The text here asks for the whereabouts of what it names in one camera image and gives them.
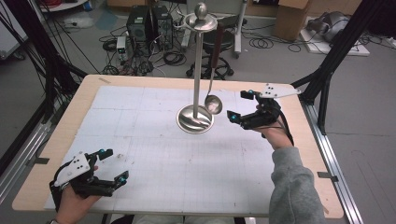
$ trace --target ladle holder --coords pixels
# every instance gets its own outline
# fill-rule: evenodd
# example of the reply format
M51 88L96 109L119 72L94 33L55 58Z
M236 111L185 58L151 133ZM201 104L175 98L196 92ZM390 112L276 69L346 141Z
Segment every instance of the ladle holder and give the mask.
M196 32L196 51L194 69L193 104L186 105L177 113L177 124L186 133L204 133L214 123L214 117L204 106L198 105L201 81L202 48L204 33L214 30L218 26L216 18L207 14L204 3L198 3L194 13L183 16L183 24L176 28L187 28Z

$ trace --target gray sleeve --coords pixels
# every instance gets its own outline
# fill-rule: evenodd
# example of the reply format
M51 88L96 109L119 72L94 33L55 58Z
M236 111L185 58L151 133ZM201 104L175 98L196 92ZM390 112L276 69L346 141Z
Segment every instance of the gray sleeve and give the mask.
M312 172L303 167L297 147L277 149L271 178L275 189L271 197L270 224L326 223L323 206L314 187Z

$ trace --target metal ladle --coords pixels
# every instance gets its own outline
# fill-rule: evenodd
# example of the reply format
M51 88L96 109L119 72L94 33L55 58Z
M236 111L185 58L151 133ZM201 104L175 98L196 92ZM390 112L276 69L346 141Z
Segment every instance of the metal ladle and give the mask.
M218 29L216 31L216 41L215 41L215 47L213 49L213 54L212 54L212 62L210 63L211 67L212 67L212 73L210 75L209 90L208 90L207 96L205 98L205 107L206 107L207 111L214 115L219 114L222 110L222 102L221 102L220 98L216 95L209 95L209 93L212 90L213 78L215 76L216 68L218 67L219 54L220 54L220 48L221 48L223 34L224 34L224 24L219 22Z

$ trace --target cardboard box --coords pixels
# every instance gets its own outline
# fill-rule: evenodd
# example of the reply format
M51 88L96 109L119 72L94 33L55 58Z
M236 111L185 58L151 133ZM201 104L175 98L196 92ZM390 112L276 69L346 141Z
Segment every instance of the cardboard box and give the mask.
M353 15L361 0L313 0L308 16L319 17L323 12L339 11L345 15Z
M107 0L109 7L131 7L149 5L150 0Z
M294 41L304 26L311 0L279 0L274 36Z

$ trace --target white paper sheet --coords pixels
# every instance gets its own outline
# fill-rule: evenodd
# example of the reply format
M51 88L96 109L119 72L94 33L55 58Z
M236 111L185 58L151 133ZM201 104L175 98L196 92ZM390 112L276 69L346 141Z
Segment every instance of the white paper sheet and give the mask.
M239 92L212 91L223 111L206 133L190 134L177 126L177 111L192 104L192 90L101 87L64 162L80 151L112 148L114 155L96 164L95 175L112 180L128 170L128 183L92 209L114 213L207 215L268 214L274 189L273 150L259 133L227 119L257 102ZM200 94L203 105L206 92ZM45 208L53 209L51 197Z

